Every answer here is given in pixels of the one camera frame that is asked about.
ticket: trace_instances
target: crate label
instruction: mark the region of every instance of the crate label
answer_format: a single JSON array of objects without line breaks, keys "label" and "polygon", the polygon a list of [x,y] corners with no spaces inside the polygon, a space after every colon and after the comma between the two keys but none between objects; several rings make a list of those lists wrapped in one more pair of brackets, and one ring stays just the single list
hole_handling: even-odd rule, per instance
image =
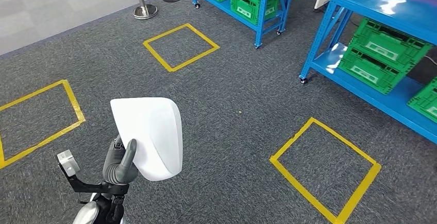
[{"label": "crate label", "polygon": [[240,12],[240,13],[242,13],[243,15],[249,17],[249,18],[252,17],[252,14],[251,14],[250,12],[247,12],[246,10],[244,10],[244,9],[242,9],[242,8],[240,8],[240,7],[237,7],[237,11]]},{"label": "crate label", "polygon": [[379,54],[381,54],[381,55],[383,55],[383,56],[385,56],[385,57],[387,57],[387,58],[389,58],[389,59],[391,59],[391,60],[396,62],[396,59],[398,57],[397,53],[394,53],[394,52],[392,52],[390,50],[387,50],[384,47],[381,47],[381,46],[373,43],[372,41],[369,41],[368,44],[366,45],[366,47],[369,48],[370,50],[372,50],[372,51],[374,51],[376,53],[379,53]]},{"label": "crate label", "polygon": [[265,15],[268,15],[268,14],[270,14],[270,13],[273,13],[274,11],[275,11],[275,7],[272,7],[272,8],[270,8],[270,9],[268,9],[268,10],[265,11]]},{"label": "crate label", "polygon": [[427,111],[437,117],[437,107],[430,107]]},{"label": "crate label", "polygon": [[379,80],[378,77],[367,73],[366,71],[360,69],[359,67],[357,67],[355,65],[352,68],[350,68],[350,70],[357,73],[358,75],[366,78],[367,80],[373,82],[374,84],[378,83],[378,80]]}]

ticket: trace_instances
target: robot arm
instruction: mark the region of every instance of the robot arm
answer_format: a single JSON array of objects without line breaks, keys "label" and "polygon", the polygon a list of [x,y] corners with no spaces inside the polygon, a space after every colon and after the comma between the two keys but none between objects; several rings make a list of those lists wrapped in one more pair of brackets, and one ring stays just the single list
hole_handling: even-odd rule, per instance
[{"label": "robot arm", "polygon": [[58,154],[59,166],[75,192],[96,193],[77,214],[73,224],[120,224],[124,214],[123,201],[129,184],[138,175],[133,164],[137,149],[135,139],[128,143],[127,149],[118,136],[111,142],[106,155],[103,182],[86,184],[76,174],[80,171],[70,150]]}]

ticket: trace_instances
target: yellow tape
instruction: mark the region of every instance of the yellow tape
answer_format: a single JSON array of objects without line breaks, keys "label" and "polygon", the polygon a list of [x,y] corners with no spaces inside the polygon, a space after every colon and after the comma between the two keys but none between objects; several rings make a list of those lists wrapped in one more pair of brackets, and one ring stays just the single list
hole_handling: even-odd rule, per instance
[{"label": "yellow tape", "polygon": [[284,146],[282,146],[277,152],[276,154],[274,154],[271,158],[271,160],[278,160],[279,157],[308,129],[308,127],[310,127],[310,125],[312,124],[312,120],[309,119],[304,126],[302,126],[302,128],[291,138],[289,139]]},{"label": "yellow tape", "polygon": [[27,156],[28,154],[32,153],[36,149],[46,145],[47,143],[49,143],[49,142],[53,141],[54,139],[64,135],[65,133],[71,131],[72,129],[74,129],[76,127],[78,127],[81,123],[85,122],[85,117],[84,117],[82,111],[80,110],[79,103],[77,102],[77,99],[76,99],[76,97],[73,94],[73,90],[71,89],[71,86],[70,86],[70,84],[68,83],[67,80],[57,81],[57,82],[55,82],[53,84],[50,84],[50,85],[48,85],[48,86],[46,86],[44,88],[41,88],[41,89],[31,93],[31,94],[28,94],[26,96],[23,96],[23,97],[21,97],[21,98],[19,98],[17,100],[14,100],[14,101],[10,102],[10,103],[8,103],[8,104],[6,104],[4,106],[1,106],[0,107],[0,111],[6,109],[8,107],[11,107],[13,105],[16,105],[16,104],[18,104],[20,102],[23,102],[23,101],[25,101],[25,100],[27,100],[29,98],[32,98],[32,97],[34,97],[34,96],[36,96],[36,95],[38,95],[38,94],[40,94],[40,93],[42,93],[44,91],[47,91],[47,90],[49,90],[51,88],[54,88],[54,87],[56,87],[59,84],[62,84],[64,86],[64,89],[65,89],[65,91],[67,93],[67,96],[68,96],[68,98],[70,100],[70,103],[71,103],[73,109],[74,109],[74,112],[75,112],[75,114],[77,116],[78,121],[75,122],[74,124],[64,128],[64,129],[62,129],[62,130],[56,132],[55,134],[49,136],[48,138],[46,138],[42,142],[38,143],[37,145],[32,146],[32,147],[30,147],[30,148],[28,148],[28,149],[26,149],[24,151],[19,152],[18,154],[12,156],[11,158],[9,158],[7,160],[5,160],[5,157],[4,157],[2,139],[0,137],[0,169],[2,169],[5,166],[8,166],[8,165],[14,163],[15,161],[17,161],[17,160],[19,160],[19,159],[21,159],[21,158],[23,158],[25,156]]},{"label": "yellow tape", "polygon": [[348,202],[346,203],[346,205],[344,205],[344,208],[341,210],[339,216],[337,217],[337,220],[340,223],[346,222],[346,220],[352,214],[352,211],[354,211],[358,202],[361,200],[364,193],[369,188],[373,180],[376,178],[380,170],[381,170],[381,165],[378,163],[376,163],[370,168],[369,172],[364,177],[363,181],[361,181],[360,185],[358,185],[358,188],[349,198]]},{"label": "yellow tape", "polygon": [[336,220],[335,215],[333,215],[323,204],[321,204],[303,185],[301,185],[297,179],[295,179],[290,172],[277,160],[270,158],[270,162],[281,172],[281,174],[291,183],[296,190],[302,194],[323,216],[328,219],[328,221],[334,223]]},{"label": "yellow tape", "polygon": [[[369,162],[372,163],[372,167],[370,168],[367,175],[361,181],[360,185],[354,191],[352,196],[349,198],[348,202],[344,205],[338,217],[333,215],[326,207],[324,207],[303,185],[301,185],[297,179],[295,179],[289,171],[278,161],[279,157],[310,127],[312,123],[316,123],[321,126],[337,139],[345,143],[347,146],[352,148],[356,153],[363,156]],[[378,175],[381,170],[381,165],[376,163],[374,159],[360,150],[357,146],[346,140],[340,134],[323,124],[322,122],[316,120],[311,117],[302,128],[291,138],[289,139],[271,158],[270,162],[278,169],[278,171],[291,183],[292,186],[296,188],[296,190],[302,194],[323,216],[325,216],[328,221],[333,224],[344,224],[351,213],[354,211],[354,208],[357,206],[358,202],[363,197],[366,190],[369,188],[373,180]]]},{"label": "yellow tape", "polygon": [[[190,30],[192,30],[193,32],[195,32],[198,36],[200,36],[202,39],[204,39],[206,42],[208,42],[211,46],[212,46],[212,48],[211,49],[209,49],[209,50],[207,50],[207,51],[205,51],[205,52],[203,52],[203,53],[201,53],[201,54],[199,54],[199,55],[197,55],[197,56],[195,56],[195,57],[193,57],[193,58],[191,58],[191,59],[189,59],[189,60],[187,60],[187,61],[185,61],[185,62],[183,62],[183,63],[181,63],[181,64],[179,64],[179,65],[177,65],[177,66],[175,66],[175,67],[171,67],[156,51],[155,51],[155,49],[153,49],[152,48],[152,46],[150,46],[150,42],[152,42],[152,41],[154,41],[154,40],[157,40],[157,39],[159,39],[159,38],[162,38],[162,37],[164,37],[164,36],[166,36],[166,35],[169,35],[169,34],[171,34],[171,33],[173,33],[173,32],[176,32],[176,31],[178,31],[178,30],[181,30],[181,29],[183,29],[183,28],[185,28],[185,27],[187,27],[187,28],[189,28]],[[179,70],[179,69],[181,69],[181,68],[183,68],[183,67],[185,67],[185,66],[187,66],[188,64],[190,64],[190,63],[192,63],[192,62],[194,62],[194,61],[196,61],[196,60],[198,60],[199,58],[201,58],[201,57],[204,57],[204,56],[206,56],[206,55],[208,55],[208,54],[210,54],[211,52],[213,52],[213,51],[215,51],[215,50],[217,50],[217,49],[219,49],[220,48],[220,46],[218,46],[217,44],[215,44],[212,40],[210,40],[208,37],[206,37],[203,33],[201,33],[199,30],[197,30],[196,28],[194,28],[191,24],[189,24],[189,23],[185,23],[185,24],[183,24],[183,25],[181,25],[181,26],[178,26],[178,27],[175,27],[175,28],[173,28],[173,29],[171,29],[171,30],[169,30],[169,31],[167,31],[167,32],[164,32],[164,33],[162,33],[162,34],[160,34],[160,35],[157,35],[157,36],[155,36],[155,37],[153,37],[153,38],[150,38],[150,39],[148,39],[148,40],[146,40],[146,41],[144,41],[144,43],[143,43],[143,45],[149,50],[149,52],[158,60],[158,62],[160,62],[161,64],[162,64],[162,66],[164,66],[164,68],[168,71],[168,72],[174,72],[174,71],[177,71],[177,70]]]},{"label": "yellow tape", "polygon": [[363,156],[366,160],[368,160],[370,163],[372,164],[376,164],[376,161],[374,159],[372,159],[370,156],[368,156],[365,152],[363,152],[361,149],[359,149],[357,146],[355,146],[354,144],[352,144],[350,141],[346,140],[346,138],[342,137],[340,134],[338,134],[337,132],[335,132],[333,129],[329,128],[328,126],[326,126],[325,124],[323,124],[322,122],[316,120],[315,118],[310,118],[310,120],[312,120],[314,123],[318,124],[320,127],[324,128],[325,130],[327,130],[329,133],[331,133],[333,136],[335,136],[338,140],[342,141],[343,143],[345,143],[347,146],[349,146],[350,148],[352,148],[355,152],[357,152],[359,155]]}]

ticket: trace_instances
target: gray tile floor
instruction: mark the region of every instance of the gray tile floor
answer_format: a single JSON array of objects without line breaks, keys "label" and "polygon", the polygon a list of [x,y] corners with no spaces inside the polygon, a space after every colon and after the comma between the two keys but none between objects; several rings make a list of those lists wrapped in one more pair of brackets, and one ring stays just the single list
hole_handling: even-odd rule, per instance
[{"label": "gray tile floor", "polygon": [[0,55],[136,3],[138,0],[0,0]]}]

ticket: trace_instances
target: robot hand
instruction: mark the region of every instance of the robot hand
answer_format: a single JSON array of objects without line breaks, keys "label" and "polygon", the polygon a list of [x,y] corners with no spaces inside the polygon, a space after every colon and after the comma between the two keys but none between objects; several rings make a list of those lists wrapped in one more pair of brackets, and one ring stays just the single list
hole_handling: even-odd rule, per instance
[{"label": "robot hand", "polygon": [[111,142],[103,165],[103,179],[114,185],[132,182],[138,176],[138,169],[133,164],[137,151],[137,141],[132,139],[124,148],[120,135]]}]

